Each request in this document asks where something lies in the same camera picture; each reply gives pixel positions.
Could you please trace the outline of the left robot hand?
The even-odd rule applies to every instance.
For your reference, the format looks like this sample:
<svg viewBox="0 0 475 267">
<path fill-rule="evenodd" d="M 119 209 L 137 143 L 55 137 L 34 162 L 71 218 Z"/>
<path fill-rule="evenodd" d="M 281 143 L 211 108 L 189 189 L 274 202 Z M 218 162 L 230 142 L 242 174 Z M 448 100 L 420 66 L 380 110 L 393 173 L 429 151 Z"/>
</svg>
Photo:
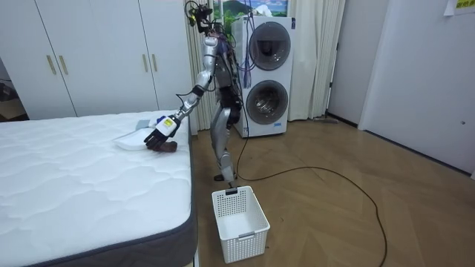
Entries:
<svg viewBox="0 0 475 267">
<path fill-rule="evenodd" d="M 175 152 L 177 143 L 168 139 L 174 137 L 180 125 L 181 121 L 174 115 L 160 117 L 154 130 L 144 139 L 145 146 L 152 151 Z"/>
</svg>

